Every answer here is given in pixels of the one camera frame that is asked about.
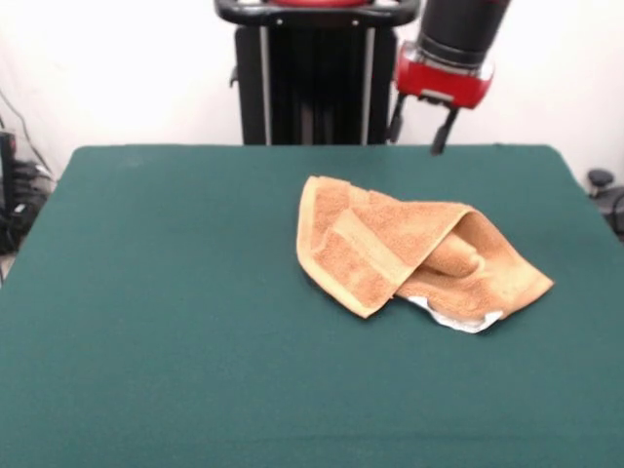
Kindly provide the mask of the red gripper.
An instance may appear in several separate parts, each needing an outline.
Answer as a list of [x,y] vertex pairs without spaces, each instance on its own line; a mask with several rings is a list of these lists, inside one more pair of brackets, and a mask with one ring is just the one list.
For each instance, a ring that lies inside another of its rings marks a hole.
[[[395,69],[395,84],[399,93],[387,129],[387,141],[397,143],[399,140],[406,95],[441,102],[450,107],[474,109],[488,93],[493,76],[492,63],[486,62],[476,69],[450,66],[426,57],[415,42],[404,42]],[[458,109],[448,111],[431,144],[433,156],[444,153],[458,113]]]

